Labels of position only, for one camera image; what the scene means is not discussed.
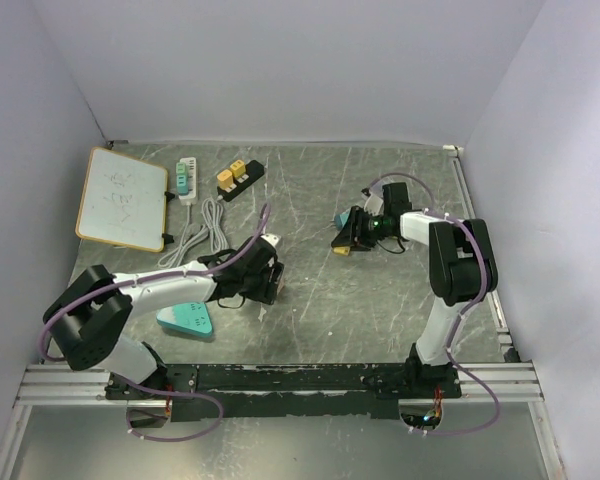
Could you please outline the teal triangular socket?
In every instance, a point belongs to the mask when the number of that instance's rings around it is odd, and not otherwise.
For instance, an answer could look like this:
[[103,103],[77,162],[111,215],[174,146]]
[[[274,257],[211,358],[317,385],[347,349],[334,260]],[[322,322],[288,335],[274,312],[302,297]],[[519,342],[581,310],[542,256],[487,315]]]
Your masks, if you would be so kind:
[[204,303],[182,303],[160,309],[157,324],[170,334],[209,341],[214,335],[213,324]]

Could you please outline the pink cube socket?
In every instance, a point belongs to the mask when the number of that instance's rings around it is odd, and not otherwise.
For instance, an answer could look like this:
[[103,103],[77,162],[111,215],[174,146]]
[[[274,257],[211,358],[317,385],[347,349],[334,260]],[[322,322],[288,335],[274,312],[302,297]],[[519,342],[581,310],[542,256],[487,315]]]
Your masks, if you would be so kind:
[[284,270],[285,267],[283,264],[280,264],[278,266],[278,277],[277,277],[277,281],[276,281],[276,294],[279,295],[281,290],[284,288]]

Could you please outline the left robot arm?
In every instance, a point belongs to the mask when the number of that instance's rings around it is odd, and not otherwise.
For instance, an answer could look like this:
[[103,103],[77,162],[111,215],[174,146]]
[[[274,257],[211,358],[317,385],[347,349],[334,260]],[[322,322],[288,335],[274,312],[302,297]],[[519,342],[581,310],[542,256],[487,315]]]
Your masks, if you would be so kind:
[[130,380],[142,398],[156,398],[167,385],[164,364],[148,344],[123,333],[127,321],[179,304],[235,296],[273,304],[284,273],[280,242],[267,233],[248,239],[238,251],[141,274],[90,267],[45,312],[42,335],[54,340],[72,370],[103,368]]

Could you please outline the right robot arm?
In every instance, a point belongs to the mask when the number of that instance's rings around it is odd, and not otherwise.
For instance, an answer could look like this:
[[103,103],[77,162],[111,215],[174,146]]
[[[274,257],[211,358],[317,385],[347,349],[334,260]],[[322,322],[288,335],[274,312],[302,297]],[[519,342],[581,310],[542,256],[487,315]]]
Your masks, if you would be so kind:
[[427,324],[405,361],[402,382],[423,398],[439,383],[453,381],[451,357],[469,312],[492,292],[498,271],[484,220],[456,219],[429,208],[417,210],[404,182],[382,186],[380,197],[366,193],[366,203],[334,217],[338,254],[370,251],[386,239],[406,251],[406,242],[428,249],[428,278],[434,303]]

